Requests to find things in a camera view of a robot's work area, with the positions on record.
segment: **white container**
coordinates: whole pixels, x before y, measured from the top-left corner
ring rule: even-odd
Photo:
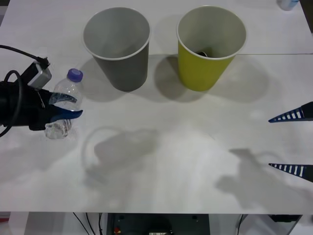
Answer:
[[[280,7],[285,11],[291,11],[298,2],[299,0],[281,0]]]

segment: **paper cup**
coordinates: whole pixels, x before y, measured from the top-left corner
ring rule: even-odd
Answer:
[[[84,28],[83,42],[111,84],[130,92],[147,79],[150,36],[149,22],[143,15],[133,9],[116,7],[90,18]]]
[[[191,90],[206,91],[244,47],[247,33],[244,23],[231,11],[201,6],[181,18],[177,37],[180,80]]]

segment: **yellow paper cup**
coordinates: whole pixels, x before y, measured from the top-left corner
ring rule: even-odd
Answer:
[[[247,32],[242,20],[231,11],[201,6],[181,18],[177,37],[180,80],[191,90],[206,91],[244,47]]]

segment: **gray paper cup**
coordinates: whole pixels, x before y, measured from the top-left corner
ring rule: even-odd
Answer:
[[[147,79],[150,36],[149,22],[143,15],[116,7],[90,18],[83,43],[111,84],[120,91],[131,92]]]

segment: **bottle cap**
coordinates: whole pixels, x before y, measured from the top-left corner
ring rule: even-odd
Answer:
[[[83,79],[83,72],[77,69],[70,69],[67,73],[67,78],[72,82],[81,82]]]

